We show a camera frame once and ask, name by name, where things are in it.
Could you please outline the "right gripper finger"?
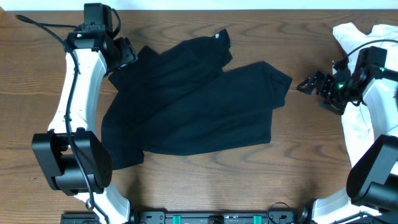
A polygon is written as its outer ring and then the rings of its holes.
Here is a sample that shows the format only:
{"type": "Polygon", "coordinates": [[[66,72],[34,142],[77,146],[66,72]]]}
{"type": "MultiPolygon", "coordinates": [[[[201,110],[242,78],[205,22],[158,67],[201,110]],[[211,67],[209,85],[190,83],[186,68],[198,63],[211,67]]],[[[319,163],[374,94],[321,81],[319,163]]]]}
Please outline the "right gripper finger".
{"type": "Polygon", "coordinates": [[[340,105],[336,105],[335,103],[331,103],[327,100],[323,100],[320,103],[320,106],[337,115],[343,115],[344,113],[344,109],[340,105]]]}
{"type": "Polygon", "coordinates": [[[320,71],[316,71],[312,76],[302,81],[298,86],[297,90],[306,94],[311,95],[314,90],[319,91],[324,85],[326,75],[320,71]]]}

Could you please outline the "black t-shirt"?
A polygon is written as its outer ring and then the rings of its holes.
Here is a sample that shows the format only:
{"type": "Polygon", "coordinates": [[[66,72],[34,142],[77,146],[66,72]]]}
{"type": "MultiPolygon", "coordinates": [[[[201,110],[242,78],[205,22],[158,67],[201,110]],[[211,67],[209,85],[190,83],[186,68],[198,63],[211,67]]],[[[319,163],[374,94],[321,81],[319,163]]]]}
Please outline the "black t-shirt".
{"type": "Polygon", "coordinates": [[[146,152],[191,156],[271,141],[272,112],[292,79],[261,61],[224,71],[233,56],[227,30],[158,54],[143,47],[109,81],[117,94],[101,125],[114,169],[146,152]]]}

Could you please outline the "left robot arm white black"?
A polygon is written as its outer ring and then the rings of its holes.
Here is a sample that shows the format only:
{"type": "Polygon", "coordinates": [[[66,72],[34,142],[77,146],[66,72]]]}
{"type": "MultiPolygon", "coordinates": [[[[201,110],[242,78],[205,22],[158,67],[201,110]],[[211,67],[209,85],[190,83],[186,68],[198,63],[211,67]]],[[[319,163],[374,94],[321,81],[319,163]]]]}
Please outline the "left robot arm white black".
{"type": "Polygon", "coordinates": [[[35,134],[32,150],[53,190],[85,203],[89,223],[139,223],[131,202],[112,182],[113,163],[95,133],[103,77],[134,61],[129,42],[111,25],[91,22],[63,41],[67,71],[60,101],[46,133],[35,134]]]}

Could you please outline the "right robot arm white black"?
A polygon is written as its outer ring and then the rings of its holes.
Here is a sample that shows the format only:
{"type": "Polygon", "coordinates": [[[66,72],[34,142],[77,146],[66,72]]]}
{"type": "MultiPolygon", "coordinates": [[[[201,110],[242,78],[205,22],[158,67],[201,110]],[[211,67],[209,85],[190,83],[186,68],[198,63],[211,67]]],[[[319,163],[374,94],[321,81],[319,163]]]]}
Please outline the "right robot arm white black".
{"type": "Polygon", "coordinates": [[[397,223],[397,72],[378,65],[334,77],[316,72],[297,87],[312,91],[347,122],[352,168],[345,188],[303,208],[300,223],[397,223]]]}

